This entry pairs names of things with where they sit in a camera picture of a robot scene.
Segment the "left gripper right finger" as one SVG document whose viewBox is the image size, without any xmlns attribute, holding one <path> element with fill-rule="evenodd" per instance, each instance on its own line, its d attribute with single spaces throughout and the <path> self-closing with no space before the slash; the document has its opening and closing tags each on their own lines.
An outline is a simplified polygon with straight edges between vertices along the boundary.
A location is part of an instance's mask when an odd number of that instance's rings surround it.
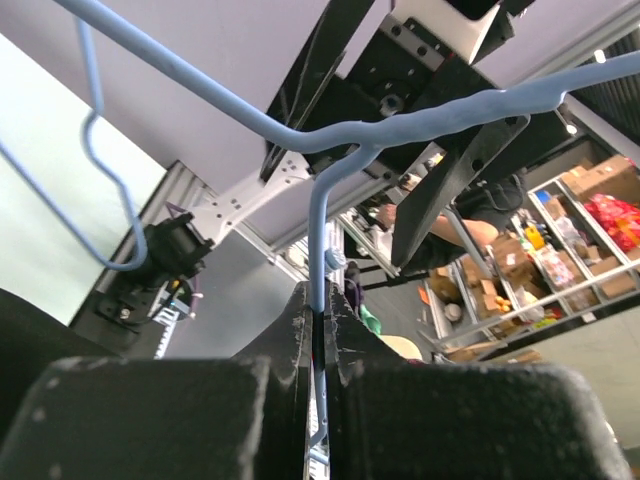
<svg viewBox="0 0 640 480">
<path fill-rule="evenodd" d="M 426 364 L 398 355 L 342 292 L 325 319 L 335 479 L 628 479 L 578 373 L 545 363 Z"/>
</svg>

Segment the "metal storage shelves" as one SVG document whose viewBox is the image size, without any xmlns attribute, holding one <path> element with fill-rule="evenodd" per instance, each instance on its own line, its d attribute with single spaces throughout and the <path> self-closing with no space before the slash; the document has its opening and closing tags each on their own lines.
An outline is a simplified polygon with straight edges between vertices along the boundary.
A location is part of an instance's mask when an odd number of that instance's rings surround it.
<svg viewBox="0 0 640 480">
<path fill-rule="evenodd" d="M 389 237 L 343 216 L 361 253 L 368 324 L 453 362 L 535 361 L 538 345 L 589 324 L 639 320 L 639 173 L 614 155 L 535 176 L 484 266 L 462 257 L 413 277 L 386 274 Z"/>
</svg>

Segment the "person in background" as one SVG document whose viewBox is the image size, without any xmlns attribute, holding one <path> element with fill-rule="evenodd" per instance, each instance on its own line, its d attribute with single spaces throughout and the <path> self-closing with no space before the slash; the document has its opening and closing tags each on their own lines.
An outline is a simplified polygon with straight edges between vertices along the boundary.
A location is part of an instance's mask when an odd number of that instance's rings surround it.
<svg viewBox="0 0 640 480">
<path fill-rule="evenodd" d="M 455 211 L 479 250 L 484 251 L 503 233 L 510 218 L 521 207 L 526 192 L 527 170 L 479 186 L 468 187 L 454 200 Z M 397 206 L 385 194 L 376 194 L 357 207 L 362 213 L 376 210 L 375 225 L 385 233 L 392 233 L 396 223 Z M 426 273 L 445 267 L 467 253 L 464 240 L 451 220 L 439 214 L 428 235 L 409 263 L 400 270 L 402 275 Z"/>
</svg>

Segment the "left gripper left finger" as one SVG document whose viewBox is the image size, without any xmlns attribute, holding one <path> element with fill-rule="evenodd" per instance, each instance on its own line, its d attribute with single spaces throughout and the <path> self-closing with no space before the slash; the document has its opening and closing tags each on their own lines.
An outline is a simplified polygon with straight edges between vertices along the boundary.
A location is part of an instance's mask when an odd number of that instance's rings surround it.
<svg viewBox="0 0 640 480">
<path fill-rule="evenodd" d="M 5 479 L 302 479 L 311 312 L 299 283 L 229 359 L 127 360 L 1 295 Z"/>
</svg>

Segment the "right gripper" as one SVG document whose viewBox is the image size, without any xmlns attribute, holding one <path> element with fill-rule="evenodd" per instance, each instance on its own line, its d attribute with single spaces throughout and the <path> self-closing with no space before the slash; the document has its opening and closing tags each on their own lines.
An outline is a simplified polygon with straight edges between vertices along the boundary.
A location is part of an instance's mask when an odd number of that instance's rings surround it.
<svg viewBox="0 0 640 480">
<path fill-rule="evenodd" d="M 295 130 L 312 131 L 345 121 L 377 122 L 495 87 L 415 17 L 404 22 L 386 17 L 351 71 L 344 77 L 335 74 L 372 5 L 327 3 L 268 116 Z M 518 115 L 479 127 L 465 149 L 448 152 L 399 203 L 390 257 L 394 267 L 406 267 L 441 211 L 529 122 L 528 115 Z"/>
</svg>

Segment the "light blue wire hanger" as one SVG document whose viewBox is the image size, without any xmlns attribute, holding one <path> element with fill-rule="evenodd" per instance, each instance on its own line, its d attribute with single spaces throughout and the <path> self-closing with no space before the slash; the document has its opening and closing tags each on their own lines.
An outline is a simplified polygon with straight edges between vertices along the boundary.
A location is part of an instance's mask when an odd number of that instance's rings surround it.
<svg viewBox="0 0 640 480">
<path fill-rule="evenodd" d="M 1 155 L 95 260 L 101 263 L 108 270 L 118 272 L 133 271 L 143 265 L 148 255 L 148 245 L 144 234 L 144 227 L 137 214 L 130 189 L 117 172 L 99 157 L 94 147 L 94 129 L 98 120 L 103 117 L 105 110 L 104 94 L 100 81 L 97 55 L 92 39 L 91 28 L 79 17 L 75 17 L 74 21 L 91 99 L 91 109 L 81 123 L 80 143 L 87 159 L 117 187 L 124 213 L 129 221 L 134 240 L 134 250 L 129 261 L 126 263 L 117 263 L 102 255 L 90 240 L 81 232 L 72 219 L 63 211 L 63 209 L 55 203 L 51 196 L 44 190 L 43 186 L 31 176 L 23 163 L 16 158 L 4 143 L 1 143 Z"/>
</svg>

